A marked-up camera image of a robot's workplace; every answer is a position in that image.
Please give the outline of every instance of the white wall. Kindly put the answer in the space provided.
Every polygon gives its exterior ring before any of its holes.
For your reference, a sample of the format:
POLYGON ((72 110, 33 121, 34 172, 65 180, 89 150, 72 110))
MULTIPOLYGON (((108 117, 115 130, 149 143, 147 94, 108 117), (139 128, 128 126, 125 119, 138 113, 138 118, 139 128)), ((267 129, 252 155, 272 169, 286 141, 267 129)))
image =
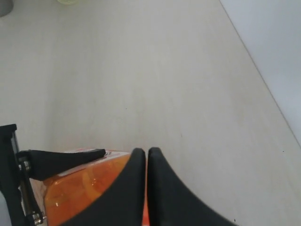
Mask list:
POLYGON ((160 146, 243 226, 299 226, 301 149, 218 0, 16 0, 0 124, 22 149, 160 146))
POLYGON ((221 2, 301 143, 301 1, 221 2))

